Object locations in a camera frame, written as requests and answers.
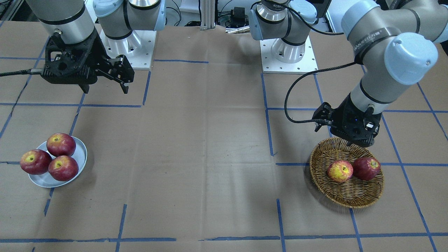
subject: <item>blue tape line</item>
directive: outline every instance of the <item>blue tape line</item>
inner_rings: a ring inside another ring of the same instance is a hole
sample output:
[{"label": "blue tape line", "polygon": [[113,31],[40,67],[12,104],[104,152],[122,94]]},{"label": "blue tape line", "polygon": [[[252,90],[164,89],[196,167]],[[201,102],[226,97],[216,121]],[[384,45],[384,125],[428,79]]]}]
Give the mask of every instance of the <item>blue tape line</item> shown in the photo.
[{"label": "blue tape line", "polygon": [[51,201],[51,199],[47,199],[47,203],[45,204],[45,208],[43,209],[44,216],[47,216],[47,211],[48,211],[48,208],[50,207],[50,201]]},{"label": "blue tape line", "polygon": [[356,235],[287,235],[285,240],[307,240],[307,239],[346,239],[356,238]]},{"label": "blue tape line", "polygon": [[350,208],[350,216],[352,217],[356,240],[358,241],[359,252],[363,252],[364,250],[362,249],[361,237],[359,236],[358,226],[356,225],[355,213],[353,212],[353,208]]},{"label": "blue tape line", "polygon": [[267,96],[266,96],[266,86],[264,83],[264,75],[263,73],[261,75],[261,86],[263,87],[263,99],[264,99],[264,108],[267,109]]},{"label": "blue tape line", "polygon": [[39,61],[40,58],[26,58],[26,57],[0,57],[0,60],[28,60],[28,61]]},{"label": "blue tape line", "polygon": [[109,239],[110,242],[175,242],[176,238],[170,237],[154,237],[154,238],[123,238]]},{"label": "blue tape line", "polygon": [[120,231],[118,232],[118,239],[121,239],[121,235],[123,234],[123,227],[125,225],[125,217],[126,217],[126,209],[128,208],[127,204],[123,205],[123,213],[121,214],[120,221]]},{"label": "blue tape line", "polygon": [[265,110],[266,114],[266,124],[267,124],[267,138],[269,139],[269,151],[271,152],[271,156],[275,156],[274,148],[272,147],[272,135],[271,135],[271,125],[269,123],[269,111]]},{"label": "blue tape line", "polygon": [[141,105],[119,105],[119,104],[82,104],[81,107],[106,107],[106,108],[141,108]]},{"label": "blue tape line", "polygon": [[261,76],[261,86],[263,87],[264,108],[265,108],[266,125],[267,125],[267,137],[269,139],[269,151],[271,152],[271,156],[274,156],[275,154],[274,154],[274,149],[272,147],[271,125],[269,123],[269,111],[267,109],[266,86],[264,85],[263,73],[261,73],[260,76]]},{"label": "blue tape line", "polygon": [[11,111],[11,113],[9,113],[8,119],[6,119],[6,122],[4,123],[3,128],[2,128],[1,131],[0,131],[0,139],[1,139],[1,137],[3,136],[3,133],[4,133],[4,131],[6,130],[6,127],[8,126],[9,121],[11,120],[11,117],[12,117],[12,116],[13,116],[13,112]]},{"label": "blue tape line", "polygon": [[206,241],[247,241],[247,240],[280,240],[279,236],[246,236],[246,237],[235,237],[235,236],[225,236],[216,237],[211,239],[205,239]]},{"label": "blue tape line", "polygon": [[425,93],[423,92],[422,87],[420,86],[420,83],[417,83],[418,88],[420,89],[420,92],[422,93],[423,97],[425,98],[426,103],[428,103],[429,109],[433,112],[432,115],[434,116],[437,124],[439,125],[440,129],[443,131],[445,138],[448,140],[448,135],[445,129],[443,128],[442,124],[440,123],[439,119],[437,118],[437,115],[434,113],[434,110],[432,109],[431,104],[429,103],[428,98],[426,97]]},{"label": "blue tape line", "polygon": [[154,60],[160,62],[186,62],[186,63],[203,63],[208,64],[208,61],[186,61],[186,60]]},{"label": "blue tape line", "polygon": [[146,87],[145,87],[145,94],[143,95],[143,105],[146,103],[146,96],[148,95],[148,88],[149,88],[149,80],[151,79],[151,71],[148,72],[148,78],[146,79]]},{"label": "blue tape line", "polygon": [[280,166],[308,166],[309,163],[276,163],[276,165]]},{"label": "blue tape line", "polygon": [[[383,119],[384,127],[386,128],[386,131],[387,131],[387,133],[389,135],[389,138],[390,138],[390,140],[392,142],[392,146],[393,146],[393,148],[395,150],[395,154],[396,154],[396,156],[398,158],[398,161],[400,162],[400,164],[403,164],[403,162],[401,161],[400,154],[398,153],[398,149],[397,149],[397,147],[395,145],[395,141],[393,140],[392,134],[391,134],[391,132],[389,130],[388,124],[386,123],[386,119],[384,118],[384,115],[381,115],[381,118]],[[418,204],[417,198],[415,197],[414,190],[412,189],[411,183],[409,181],[408,175],[406,174],[406,170],[405,170],[405,167],[403,165],[401,165],[401,170],[403,171],[403,175],[405,176],[406,183],[408,184],[408,187],[409,187],[409,190],[411,192],[412,198],[414,200],[415,206],[417,207],[418,213],[420,214],[420,218],[422,219],[423,225],[425,226],[426,234],[427,234],[427,236],[429,238],[429,241],[431,242],[432,248],[434,249],[434,252],[437,252],[437,249],[436,249],[435,244],[434,244],[434,240],[432,239],[431,233],[429,232],[428,225],[426,224],[425,218],[424,218],[424,216],[422,214],[422,211],[420,209],[420,205]]]},{"label": "blue tape line", "polygon": [[72,239],[0,239],[0,243],[72,243],[72,242],[106,242],[107,238],[94,240],[72,240]]},{"label": "blue tape line", "polygon": [[76,111],[75,118],[73,119],[73,123],[72,123],[72,127],[70,128],[69,135],[73,135],[73,131],[75,130],[76,121],[78,120],[79,111],[81,111],[82,103],[84,102],[84,97],[86,97],[86,94],[83,93],[81,96],[81,100],[79,101],[78,109]]},{"label": "blue tape line", "polygon": [[386,234],[361,234],[361,238],[381,238],[381,237],[418,237],[428,236],[427,233],[386,233]]},{"label": "blue tape line", "polygon": [[279,216],[281,248],[282,248],[283,252],[286,252],[286,245],[284,243],[283,220],[281,217],[281,208],[280,208],[280,200],[279,199],[277,199],[277,213]]},{"label": "blue tape line", "polygon": [[120,221],[120,230],[118,231],[118,239],[115,246],[115,252],[120,251],[120,242],[121,242],[121,235],[123,234],[123,227],[125,225],[125,217],[126,217],[126,209],[128,208],[127,204],[123,204],[123,213],[121,214],[121,221]]}]

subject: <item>white plate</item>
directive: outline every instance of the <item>white plate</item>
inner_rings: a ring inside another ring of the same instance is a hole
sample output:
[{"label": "white plate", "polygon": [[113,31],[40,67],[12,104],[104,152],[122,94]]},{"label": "white plate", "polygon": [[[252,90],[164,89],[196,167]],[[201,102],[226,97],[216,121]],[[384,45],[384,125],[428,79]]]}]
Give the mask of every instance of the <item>white plate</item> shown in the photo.
[{"label": "white plate", "polygon": [[[84,169],[84,167],[86,166],[86,162],[87,162],[87,148],[85,146],[85,144],[79,140],[78,138],[72,136],[73,139],[75,140],[76,143],[76,149],[75,149],[75,153],[73,153],[72,158],[76,160],[76,162],[78,163],[78,174],[76,174],[76,176],[74,178],[72,178],[69,181],[57,181],[55,180],[49,172],[46,172],[44,174],[41,175],[31,175],[28,174],[28,176],[30,177],[31,181],[40,186],[40,187],[60,187],[63,186],[65,184],[68,184],[70,182],[72,182],[77,176],[79,176],[79,174],[82,172],[82,170]],[[43,142],[41,145],[39,145],[39,147],[37,147],[37,149],[43,150],[48,152],[47,150],[47,142]]]}]

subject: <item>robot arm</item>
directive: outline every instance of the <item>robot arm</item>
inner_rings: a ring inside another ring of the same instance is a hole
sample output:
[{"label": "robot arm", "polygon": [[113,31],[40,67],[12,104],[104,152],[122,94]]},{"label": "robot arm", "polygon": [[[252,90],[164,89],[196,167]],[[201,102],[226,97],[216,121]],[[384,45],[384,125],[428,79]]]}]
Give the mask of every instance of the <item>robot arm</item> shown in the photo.
[{"label": "robot arm", "polygon": [[124,93],[134,70],[124,55],[107,56],[83,0],[27,0],[51,36],[40,75],[53,84],[77,84],[84,93],[104,76],[118,82]]},{"label": "robot arm", "polygon": [[448,6],[436,0],[387,11],[371,0],[357,2],[341,26],[367,72],[338,108],[323,103],[313,119],[324,119],[334,135],[351,143],[373,145],[381,113],[436,63],[433,42],[448,39],[447,22]]}]

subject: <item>silver plate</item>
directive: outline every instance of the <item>silver plate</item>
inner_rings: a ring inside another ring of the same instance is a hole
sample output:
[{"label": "silver plate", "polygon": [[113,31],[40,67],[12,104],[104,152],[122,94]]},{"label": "silver plate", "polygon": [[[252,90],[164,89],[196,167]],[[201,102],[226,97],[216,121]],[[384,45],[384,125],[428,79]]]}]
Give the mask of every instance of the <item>silver plate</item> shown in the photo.
[{"label": "silver plate", "polygon": [[314,57],[313,47],[310,38],[306,38],[305,54],[297,63],[283,63],[276,59],[271,52],[272,44],[275,39],[260,40],[261,63],[263,73],[266,74],[305,74],[317,70],[317,62]]},{"label": "silver plate", "polygon": [[[73,136],[73,139],[75,140],[76,143],[76,149],[75,149],[75,153],[73,153],[72,158],[75,159],[75,161],[78,163],[78,174],[76,174],[76,176],[74,178],[72,178],[69,181],[58,181],[55,180],[49,172],[46,172],[44,174],[41,175],[31,175],[28,174],[28,176],[30,177],[31,181],[40,186],[40,187],[47,187],[47,188],[51,188],[51,187],[60,187],[63,186],[65,184],[68,184],[70,182],[72,182],[77,176],[79,176],[79,174],[82,172],[82,170],[84,169],[84,167],[86,166],[86,162],[87,162],[87,148],[85,146],[85,144],[79,140],[78,138]],[[41,145],[39,145],[39,147],[37,147],[37,149],[43,150],[48,152],[47,150],[47,142],[43,142]]]}]

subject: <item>light blue joint cap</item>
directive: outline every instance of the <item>light blue joint cap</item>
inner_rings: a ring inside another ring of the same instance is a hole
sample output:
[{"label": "light blue joint cap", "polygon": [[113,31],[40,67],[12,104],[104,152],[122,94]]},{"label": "light blue joint cap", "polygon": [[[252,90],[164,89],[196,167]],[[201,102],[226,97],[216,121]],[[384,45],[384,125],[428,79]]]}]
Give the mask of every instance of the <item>light blue joint cap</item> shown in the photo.
[{"label": "light blue joint cap", "polygon": [[163,30],[165,28],[165,0],[160,0],[159,15],[155,21],[154,30]]},{"label": "light blue joint cap", "polygon": [[379,5],[373,0],[360,0],[347,10],[340,22],[346,38],[349,37],[350,32],[358,21],[375,7],[379,7]]},{"label": "light blue joint cap", "polygon": [[312,25],[316,22],[317,11],[312,3],[305,0],[291,0],[289,6],[300,13],[300,16],[308,24]]},{"label": "light blue joint cap", "polygon": [[250,10],[249,13],[249,29],[250,35],[255,40],[263,40],[263,34],[261,33],[260,23],[257,18],[257,14],[254,10]]},{"label": "light blue joint cap", "polygon": [[93,10],[97,17],[105,17],[112,14],[123,3],[123,0],[94,0]]},{"label": "light blue joint cap", "polygon": [[445,26],[445,29],[443,30],[442,34],[440,34],[440,36],[434,40],[434,43],[441,43],[443,41],[447,41],[448,40],[448,24]]},{"label": "light blue joint cap", "polygon": [[405,32],[392,40],[384,52],[389,74],[403,85],[419,82],[437,62],[437,48],[420,34]]}]

